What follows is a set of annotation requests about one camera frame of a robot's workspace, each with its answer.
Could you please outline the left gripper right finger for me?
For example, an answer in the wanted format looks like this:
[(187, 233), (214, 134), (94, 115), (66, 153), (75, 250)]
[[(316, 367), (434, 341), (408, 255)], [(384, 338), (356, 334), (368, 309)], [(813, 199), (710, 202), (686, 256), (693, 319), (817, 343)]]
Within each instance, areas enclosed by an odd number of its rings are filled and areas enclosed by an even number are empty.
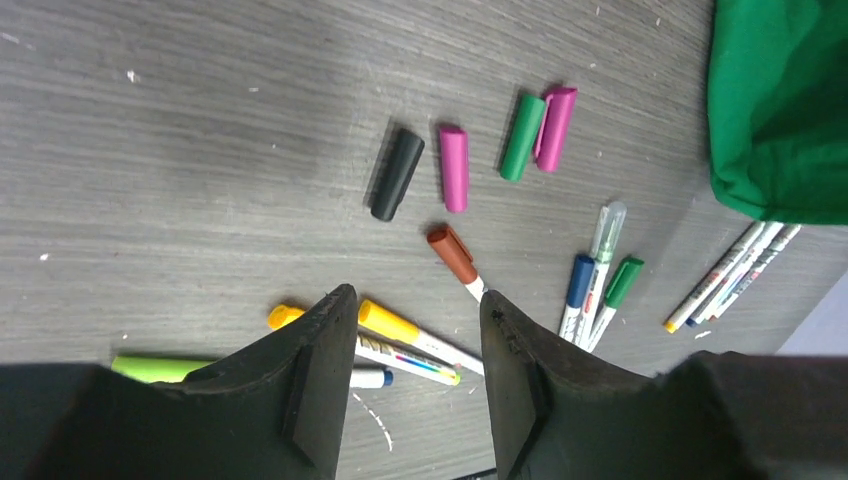
[(843, 357), (698, 352), (642, 376), (561, 339), (497, 291), (480, 304), (502, 479), (843, 479)]

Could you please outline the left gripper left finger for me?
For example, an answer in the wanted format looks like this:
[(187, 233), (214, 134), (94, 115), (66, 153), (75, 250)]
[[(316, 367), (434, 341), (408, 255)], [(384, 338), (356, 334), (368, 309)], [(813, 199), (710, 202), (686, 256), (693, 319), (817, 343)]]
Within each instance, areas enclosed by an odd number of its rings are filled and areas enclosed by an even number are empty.
[(342, 284), (178, 383), (94, 363), (1, 369), (5, 479), (331, 479), (357, 337)]

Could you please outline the dark green capped marker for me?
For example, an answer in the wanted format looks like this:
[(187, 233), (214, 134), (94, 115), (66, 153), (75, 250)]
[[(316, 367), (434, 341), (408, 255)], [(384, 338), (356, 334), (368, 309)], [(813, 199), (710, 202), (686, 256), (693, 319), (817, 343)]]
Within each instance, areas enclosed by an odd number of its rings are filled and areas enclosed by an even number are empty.
[(770, 243), (761, 248), (759, 254), (730, 284), (730, 289), (719, 297), (718, 304), (712, 309), (707, 320), (716, 321), (741, 296), (741, 294), (762, 274), (774, 258), (803, 228), (800, 224), (787, 224), (771, 239)]

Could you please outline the blue capped marker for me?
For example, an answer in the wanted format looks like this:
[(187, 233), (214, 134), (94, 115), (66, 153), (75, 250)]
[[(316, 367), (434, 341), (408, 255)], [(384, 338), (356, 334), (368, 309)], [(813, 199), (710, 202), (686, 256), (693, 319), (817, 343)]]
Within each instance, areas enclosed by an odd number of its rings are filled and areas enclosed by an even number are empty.
[(586, 254), (579, 254), (574, 259), (566, 294), (566, 306), (559, 328), (559, 336), (566, 341), (574, 341), (578, 318), (594, 272), (594, 264), (594, 259)]

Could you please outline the clear capped green marker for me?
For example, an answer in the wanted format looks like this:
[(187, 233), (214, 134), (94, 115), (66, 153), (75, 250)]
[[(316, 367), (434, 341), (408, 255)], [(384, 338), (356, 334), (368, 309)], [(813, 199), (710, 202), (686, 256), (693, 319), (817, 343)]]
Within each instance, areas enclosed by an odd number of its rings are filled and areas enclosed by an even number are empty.
[(583, 301), (576, 333), (576, 344), (588, 350), (591, 332), (603, 293), (604, 282), (614, 256), (627, 207), (621, 201), (613, 201), (602, 206), (590, 248), (590, 257), (594, 261), (589, 277), (589, 286)]

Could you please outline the black pen cap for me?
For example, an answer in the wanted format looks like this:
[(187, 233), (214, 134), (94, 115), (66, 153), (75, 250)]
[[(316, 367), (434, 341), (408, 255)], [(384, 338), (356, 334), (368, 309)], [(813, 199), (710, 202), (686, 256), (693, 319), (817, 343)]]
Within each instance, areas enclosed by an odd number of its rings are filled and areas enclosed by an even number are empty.
[(407, 128), (400, 128), (394, 135), (391, 148), (383, 161), (373, 199), (371, 215), (383, 222), (394, 219), (399, 205), (419, 164), (425, 141)]

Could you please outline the purple pen cap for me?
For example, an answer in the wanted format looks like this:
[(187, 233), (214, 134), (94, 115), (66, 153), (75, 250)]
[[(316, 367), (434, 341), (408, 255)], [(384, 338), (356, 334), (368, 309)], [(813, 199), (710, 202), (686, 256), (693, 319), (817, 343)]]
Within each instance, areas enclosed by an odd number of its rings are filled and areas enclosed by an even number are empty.
[(443, 125), (439, 147), (445, 207), (451, 213), (465, 212), (470, 187), (468, 134), (457, 126)]

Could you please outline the green pen cap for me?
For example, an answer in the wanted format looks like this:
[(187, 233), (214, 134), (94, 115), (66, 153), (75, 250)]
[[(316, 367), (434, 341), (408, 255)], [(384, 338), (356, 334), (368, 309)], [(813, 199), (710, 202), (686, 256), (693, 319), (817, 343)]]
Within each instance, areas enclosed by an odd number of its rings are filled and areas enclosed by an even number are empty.
[(523, 177), (545, 115), (546, 103), (538, 96), (522, 94), (500, 164), (503, 179), (517, 183)]

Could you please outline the magenta pen cap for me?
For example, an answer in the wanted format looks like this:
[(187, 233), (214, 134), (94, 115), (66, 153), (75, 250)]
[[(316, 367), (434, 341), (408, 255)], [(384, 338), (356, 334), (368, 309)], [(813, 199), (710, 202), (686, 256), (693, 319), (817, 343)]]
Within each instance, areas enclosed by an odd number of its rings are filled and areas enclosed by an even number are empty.
[(545, 112), (533, 149), (535, 164), (543, 172), (559, 167), (578, 95), (577, 88), (556, 87), (544, 96)]

